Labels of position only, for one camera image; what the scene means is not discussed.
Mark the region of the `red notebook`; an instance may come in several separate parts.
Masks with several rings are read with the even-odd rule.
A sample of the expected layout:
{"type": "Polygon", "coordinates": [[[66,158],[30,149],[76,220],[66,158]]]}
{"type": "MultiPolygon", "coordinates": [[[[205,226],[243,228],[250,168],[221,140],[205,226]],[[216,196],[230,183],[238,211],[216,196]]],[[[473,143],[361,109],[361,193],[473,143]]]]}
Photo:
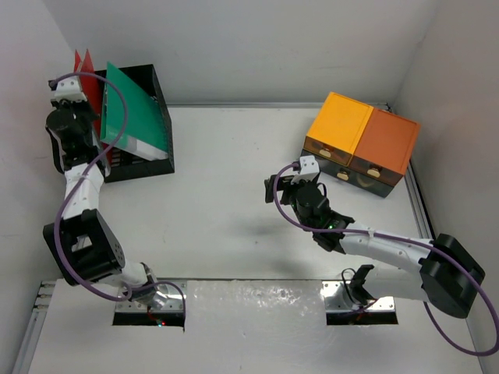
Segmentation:
{"type": "MultiPolygon", "coordinates": [[[[84,56],[81,56],[78,51],[75,51],[74,70],[78,72],[95,73],[94,64],[90,56],[89,50],[86,50],[84,56]]],[[[100,87],[100,80],[90,76],[80,76],[83,92],[87,96],[88,102],[94,109],[99,119],[94,121],[94,128],[97,133],[97,138],[101,138],[101,114],[103,93],[100,87]]]]}

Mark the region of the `green notebook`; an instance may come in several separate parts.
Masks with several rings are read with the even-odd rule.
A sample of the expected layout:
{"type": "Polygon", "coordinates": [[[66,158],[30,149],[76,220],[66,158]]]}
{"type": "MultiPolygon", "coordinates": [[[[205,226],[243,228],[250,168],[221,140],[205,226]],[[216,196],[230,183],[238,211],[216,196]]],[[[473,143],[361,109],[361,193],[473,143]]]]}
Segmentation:
{"type": "Polygon", "coordinates": [[[133,82],[122,70],[107,64],[106,78],[121,92],[108,84],[104,87],[101,116],[101,142],[147,161],[165,159],[168,138],[159,103],[133,82]]]}

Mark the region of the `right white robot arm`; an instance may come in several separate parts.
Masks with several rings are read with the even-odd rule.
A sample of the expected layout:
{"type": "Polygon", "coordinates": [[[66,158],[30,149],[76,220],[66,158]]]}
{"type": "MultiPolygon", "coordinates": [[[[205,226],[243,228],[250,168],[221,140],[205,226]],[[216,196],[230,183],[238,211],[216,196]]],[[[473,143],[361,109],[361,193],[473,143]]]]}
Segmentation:
{"type": "Polygon", "coordinates": [[[331,209],[317,177],[272,175],[264,186],[266,203],[290,206],[295,214],[290,223],[310,232],[325,251],[386,264],[384,269],[371,263],[354,270],[340,287],[340,306],[358,311],[391,296],[430,303],[458,319],[469,315],[485,272],[454,237],[406,238],[361,225],[331,209]]]}

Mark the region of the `left metal arm base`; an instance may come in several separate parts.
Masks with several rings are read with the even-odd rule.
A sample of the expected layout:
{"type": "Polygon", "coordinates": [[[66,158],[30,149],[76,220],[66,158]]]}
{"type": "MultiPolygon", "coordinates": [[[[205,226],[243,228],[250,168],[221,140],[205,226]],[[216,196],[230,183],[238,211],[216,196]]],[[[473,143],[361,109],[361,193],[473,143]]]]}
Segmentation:
{"type": "Polygon", "coordinates": [[[183,302],[187,296],[187,281],[173,279],[169,284],[161,284],[151,298],[141,298],[136,301],[117,302],[115,312],[117,313],[146,313],[148,307],[152,312],[174,313],[183,312],[183,302]]]}

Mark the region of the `right metal arm base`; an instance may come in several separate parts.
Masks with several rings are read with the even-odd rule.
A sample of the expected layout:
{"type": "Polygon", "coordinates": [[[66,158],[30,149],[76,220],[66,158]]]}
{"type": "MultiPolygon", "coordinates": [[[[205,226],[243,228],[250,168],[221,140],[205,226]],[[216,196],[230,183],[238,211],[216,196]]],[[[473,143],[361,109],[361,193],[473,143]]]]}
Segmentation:
{"type": "Polygon", "coordinates": [[[320,294],[324,300],[326,312],[347,313],[357,312],[395,312],[395,300],[392,297],[369,300],[367,306],[361,306],[360,302],[353,302],[347,295],[346,285],[349,281],[323,280],[320,294]]]}

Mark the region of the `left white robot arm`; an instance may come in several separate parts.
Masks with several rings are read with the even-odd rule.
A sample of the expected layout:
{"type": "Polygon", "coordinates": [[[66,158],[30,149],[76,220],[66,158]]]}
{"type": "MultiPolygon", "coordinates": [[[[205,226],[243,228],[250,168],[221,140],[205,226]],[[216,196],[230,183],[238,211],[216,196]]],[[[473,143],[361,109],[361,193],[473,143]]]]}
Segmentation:
{"type": "Polygon", "coordinates": [[[126,259],[98,210],[111,167],[94,129],[97,114],[85,100],[51,104],[45,128],[65,198],[54,223],[44,226],[44,240],[68,284],[113,302],[150,302],[157,291],[150,268],[126,259]]]}

